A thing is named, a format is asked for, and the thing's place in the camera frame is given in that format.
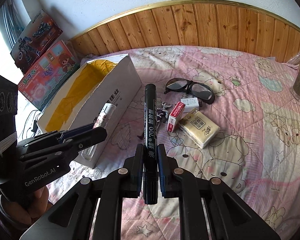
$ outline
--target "white small box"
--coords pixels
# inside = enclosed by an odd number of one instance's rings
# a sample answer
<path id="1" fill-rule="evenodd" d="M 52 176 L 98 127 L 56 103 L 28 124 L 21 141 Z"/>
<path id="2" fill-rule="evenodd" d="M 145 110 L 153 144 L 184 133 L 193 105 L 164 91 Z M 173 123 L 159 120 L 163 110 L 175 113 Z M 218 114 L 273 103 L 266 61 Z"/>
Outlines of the white small box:
<path id="1" fill-rule="evenodd" d="M 184 113 L 188 113 L 194 108 L 199 110 L 199 101 L 197 98 L 182 98 L 180 101 L 186 105 L 183 110 Z"/>

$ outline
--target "robot toy box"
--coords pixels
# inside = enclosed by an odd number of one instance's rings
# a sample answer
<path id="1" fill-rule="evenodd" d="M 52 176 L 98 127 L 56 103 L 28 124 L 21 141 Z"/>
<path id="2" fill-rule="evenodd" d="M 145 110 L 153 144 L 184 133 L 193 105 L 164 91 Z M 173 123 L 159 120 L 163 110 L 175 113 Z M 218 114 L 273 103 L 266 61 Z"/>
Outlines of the robot toy box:
<path id="1" fill-rule="evenodd" d="M 18 84 L 19 91 L 39 110 L 80 67 L 74 53 L 58 41 L 35 62 Z"/>
<path id="2" fill-rule="evenodd" d="M 43 10 L 31 21 L 14 45 L 11 56 L 25 74 L 61 35 L 62 30 Z"/>

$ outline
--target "finger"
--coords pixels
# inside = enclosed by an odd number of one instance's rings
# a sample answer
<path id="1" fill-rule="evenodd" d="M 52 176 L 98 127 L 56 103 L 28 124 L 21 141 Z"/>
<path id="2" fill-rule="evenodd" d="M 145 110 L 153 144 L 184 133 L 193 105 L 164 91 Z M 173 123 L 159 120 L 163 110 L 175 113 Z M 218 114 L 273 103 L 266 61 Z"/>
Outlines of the finger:
<path id="1" fill-rule="evenodd" d="M 7 201 L 3 196 L 1 197 L 3 210 L 14 220 L 26 225 L 32 222 L 31 216 L 16 202 Z"/>
<path id="2" fill-rule="evenodd" d="M 48 202 L 45 212 L 47 212 L 51 207 L 53 207 L 53 204 Z"/>
<path id="3" fill-rule="evenodd" d="M 39 218 L 32 218 L 32 223 L 31 223 L 31 225 L 33 225 L 37 220 L 39 220 Z"/>
<path id="4" fill-rule="evenodd" d="M 31 218 L 38 218 L 45 213 L 48 204 L 48 188 L 45 186 L 43 189 L 42 196 L 40 198 L 35 198 L 28 208 L 28 213 Z"/>
<path id="5" fill-rule="evenodd" d="M 38 189 L 37 191 L 34 192 L 34 196 L 36 198 L 40 198 L 42 196 L 43 190 L 44 190 L 44 187 Z"/>

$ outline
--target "white cylindrical bottle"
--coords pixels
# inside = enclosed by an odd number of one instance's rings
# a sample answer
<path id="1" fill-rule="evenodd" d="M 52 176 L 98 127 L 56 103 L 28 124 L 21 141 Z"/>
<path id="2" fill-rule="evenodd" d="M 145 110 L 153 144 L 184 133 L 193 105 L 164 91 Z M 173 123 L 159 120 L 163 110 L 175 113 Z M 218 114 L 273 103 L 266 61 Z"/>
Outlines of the white cylindrical bottle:
<path id="1" fill-rule="evenodd" d="M 106 103 L 104 105 L 104 107 L 102 108 L 93 128 L 96 128 L 96 127 L 106 128 L 108 121 L 110 120 L 115 109 L 116 109 L 115 105 Z M 98 147 L 97 144 L 93 145 L 87 149 L 84 149 L 80 153 L 84 159 L 90 161 L 90 160 L 92 160 L 93 154 L 95 153 L 97 147 Z"/>

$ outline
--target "white elastic band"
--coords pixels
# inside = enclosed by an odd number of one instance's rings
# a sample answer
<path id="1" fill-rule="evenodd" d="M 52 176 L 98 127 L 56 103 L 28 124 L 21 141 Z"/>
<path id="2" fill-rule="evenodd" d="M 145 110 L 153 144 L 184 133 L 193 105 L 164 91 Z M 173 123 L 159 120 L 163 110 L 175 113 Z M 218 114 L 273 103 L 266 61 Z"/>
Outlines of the white elastic band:
<path id="1" fill-rule="evenodd" d="M 14 132 L 10 136 L 5 138 L 4 140 L 0 141 L 0 156 L 2 156 L 2 153 L 8 147 L 10 147 L 16 140 L 17 140 L 17 135 L 16 135 L 16 132 Z"/>

